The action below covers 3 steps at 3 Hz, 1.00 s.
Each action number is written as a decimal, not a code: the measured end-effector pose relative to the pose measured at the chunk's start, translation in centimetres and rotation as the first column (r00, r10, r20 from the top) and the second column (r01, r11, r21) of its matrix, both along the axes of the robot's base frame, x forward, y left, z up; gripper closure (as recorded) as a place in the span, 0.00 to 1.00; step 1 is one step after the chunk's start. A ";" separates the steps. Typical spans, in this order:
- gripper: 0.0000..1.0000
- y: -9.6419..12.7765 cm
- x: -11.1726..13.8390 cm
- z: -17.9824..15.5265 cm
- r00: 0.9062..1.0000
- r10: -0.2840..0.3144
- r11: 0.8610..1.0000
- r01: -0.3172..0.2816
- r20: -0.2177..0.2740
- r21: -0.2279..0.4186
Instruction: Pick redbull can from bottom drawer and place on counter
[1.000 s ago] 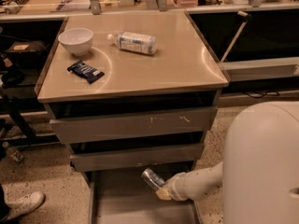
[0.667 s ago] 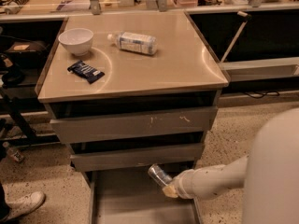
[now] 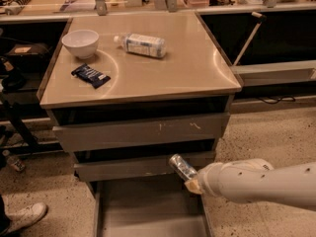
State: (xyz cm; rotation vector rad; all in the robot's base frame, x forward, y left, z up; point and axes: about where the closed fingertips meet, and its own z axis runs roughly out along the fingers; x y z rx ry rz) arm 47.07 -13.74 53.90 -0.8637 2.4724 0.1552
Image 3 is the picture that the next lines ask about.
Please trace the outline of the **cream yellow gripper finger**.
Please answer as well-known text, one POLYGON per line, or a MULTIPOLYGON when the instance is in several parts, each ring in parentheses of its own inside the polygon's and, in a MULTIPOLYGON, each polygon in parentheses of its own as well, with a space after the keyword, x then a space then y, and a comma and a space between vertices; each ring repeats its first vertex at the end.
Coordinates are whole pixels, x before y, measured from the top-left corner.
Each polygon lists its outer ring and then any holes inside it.
POLYGON ((202 194, 202 191, 199 187, 197 179, 190 179, 190 180, 185 181, 185 186, 188 189, 188 191, 193 194, 196 194, 196 195, 202 194))

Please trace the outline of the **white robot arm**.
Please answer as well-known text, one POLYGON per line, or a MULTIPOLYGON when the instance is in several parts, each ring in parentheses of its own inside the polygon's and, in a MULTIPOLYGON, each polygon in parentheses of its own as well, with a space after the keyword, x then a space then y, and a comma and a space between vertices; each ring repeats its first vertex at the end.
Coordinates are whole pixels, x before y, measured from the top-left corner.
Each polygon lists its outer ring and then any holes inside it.
POLYGON ((194 194, 237 203, 269 201, 316 210, 314 162, 274 169, 263 159, 212 163, 185 181, 194 194))

